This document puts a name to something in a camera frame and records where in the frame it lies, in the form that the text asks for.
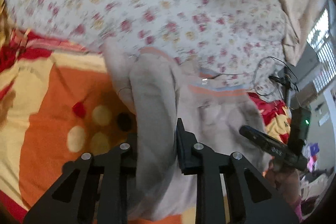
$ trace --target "orange stripe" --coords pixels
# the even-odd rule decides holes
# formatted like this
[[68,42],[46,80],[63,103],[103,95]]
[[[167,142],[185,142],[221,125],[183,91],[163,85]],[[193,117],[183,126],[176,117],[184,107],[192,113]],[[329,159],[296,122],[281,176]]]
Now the orange stripe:
[[159,55],[159,56],[162,56],[162,57],[168,59],[169,61],[175,62],[175,60],[173,58],[171,58],[168,54],[166,54],[165,52],[163,52],[161,50],[158,50],[157,48],[154,48],[154,47],[143,47],[139,51],[140,51],[141,54],[144,54],[144,53],[156,54],[156,55]]
[[199,73],[199,76],[202,77],[202,78],[212,78],[212,77],[214,77],[215,75],[208,75],[208,74],[206,74],[206,73],[202,73],[202,72],[200,72],[200,73]]
[[191,92],[194,92],[194,93],[197,93],[197,94],[213,95],[215,97],[240,96],[240,95],[246,94],[246,91],[244,89],[214,91],[214,90],[208,90],[208,89],[201,88],[199,86],[194,86],[194,85],[188,85],[188,87],[189,87]]

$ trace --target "window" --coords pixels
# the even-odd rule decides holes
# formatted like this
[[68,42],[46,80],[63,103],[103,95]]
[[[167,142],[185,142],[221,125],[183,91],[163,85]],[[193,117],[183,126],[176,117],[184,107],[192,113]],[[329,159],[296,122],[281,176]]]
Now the window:
[[307,42],[316,51],[320,63],[322,64],[320,73],[314,79],[317,92],[322,91],[336,76],[334,47],[331,38],[328,10],[325,9],[307,38]]

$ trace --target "human hand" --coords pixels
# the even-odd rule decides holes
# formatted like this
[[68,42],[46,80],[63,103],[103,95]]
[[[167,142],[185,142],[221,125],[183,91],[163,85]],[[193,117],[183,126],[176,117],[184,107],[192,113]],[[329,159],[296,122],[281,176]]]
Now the human hand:
[[295,207],[300,189],[298,171],[289,166],[283,166],[280,171],[275,171],[273,160],[269,162],[268,168],[265,178],[291,207]]

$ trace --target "purple item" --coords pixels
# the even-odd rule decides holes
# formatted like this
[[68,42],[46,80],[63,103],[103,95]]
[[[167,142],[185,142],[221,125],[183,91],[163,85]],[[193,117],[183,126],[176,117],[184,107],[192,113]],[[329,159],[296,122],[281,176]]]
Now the purple item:
[[313,143],[310,146],[310,155],[313,157],[320,151],[318,143]]
[[297,201],[295,202],[293,206],[294,212],[299,218],[300,223],[302,222],[301,200],[302,200],[301,196],[299,196],[299,198],[297,199]]
[[314,161],[313,157],[310,157],[310,159],[308,161],[308,164],[307,164],[307,168],[310,172],[313,172],[314,164],[315,164],[315,161]]

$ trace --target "black cable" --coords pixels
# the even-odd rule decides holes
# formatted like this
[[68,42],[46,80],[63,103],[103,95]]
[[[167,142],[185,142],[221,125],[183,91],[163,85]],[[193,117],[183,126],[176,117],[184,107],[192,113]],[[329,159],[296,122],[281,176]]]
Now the black cable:
[[281,90],[279,88],[279,85],[277,85],[277,90],[278,90],[278,92],[279,92],[279,94],[281,96],[281,100],[285,101],[284,96],[283,96],[283,94],[282,94],[282,92],[281,92]]
[[260,68],[259,66],[260,66],[260,64],[262,63],[262,61],[264,61],[264,60],[266,60],[266,59],[269,59],[269,58],[278,60],[278,61],[280,61],[281,63],[283,63],[283,64],[290,70],[290,72],[295,76],[296,80],[298,80],[298,78],[296,77],[296,75],[293,73],[293,71],[290,69],[290,67],[289,67],[284,61],[282,61],[282,60],[280,60],[280,59],[278,59],[278,58],[276,58],[276,57],[273,57],[273,56],[266,56],[266,57],[264,57],[264,58],[261,58],[260,61],[259,61],[259,63],[257,64],[256,69],[254,70],[254,75],[253,75],[253,79],[252,79],[252,84],[253,84],[253,89],[254,89],[255,93],[258,94],[259,96],[263,96],[263,97],[272,95],[272,94],[277,90],[277,88],[278,88],[278,85],[277,85],[276,88],[275,88],[271,93],[268,93],[268,94],[260,94],[259,92],[257,92],[257,89],[256,89],[255,79],[256,79],[256,76],[257,76],[258,69]]

